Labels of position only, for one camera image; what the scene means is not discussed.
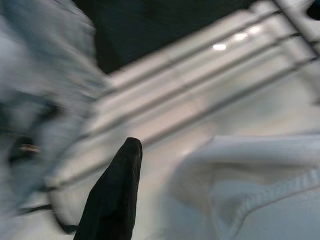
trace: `dark background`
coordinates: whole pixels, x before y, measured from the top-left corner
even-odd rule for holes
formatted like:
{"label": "dark background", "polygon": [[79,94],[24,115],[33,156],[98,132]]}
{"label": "dark background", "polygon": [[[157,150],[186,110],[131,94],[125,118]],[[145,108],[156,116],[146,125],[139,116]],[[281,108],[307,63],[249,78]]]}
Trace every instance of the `dark background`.
{"label": "dark background", "polygon": [[110,74],[256,0],[73,0],[96,28],[99,67]]}

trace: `white fabric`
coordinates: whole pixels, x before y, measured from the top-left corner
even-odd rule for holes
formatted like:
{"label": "white fabric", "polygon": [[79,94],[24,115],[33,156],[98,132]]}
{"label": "white fabric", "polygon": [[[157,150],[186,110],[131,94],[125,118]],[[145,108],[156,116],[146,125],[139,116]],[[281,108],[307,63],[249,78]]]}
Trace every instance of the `white fabric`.
{"label": "white fabric", "polygon": [[216,137],[173,174],[151,239],[320,239],[319,163],[319,135]]}

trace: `black object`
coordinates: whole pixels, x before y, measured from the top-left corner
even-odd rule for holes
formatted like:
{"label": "black object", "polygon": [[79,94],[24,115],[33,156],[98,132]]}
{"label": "black object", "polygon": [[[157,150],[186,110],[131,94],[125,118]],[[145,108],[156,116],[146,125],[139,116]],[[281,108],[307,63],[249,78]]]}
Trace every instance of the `black object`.
{"label": "black object", "polygon": [[306,14],[309,18],[320,21],[320,1],[315,0],[306,11]]}
{"label": "black object", "polygon": [[136,209],[143,148],[128,138],[91,190],[74,240],[130,240]]}

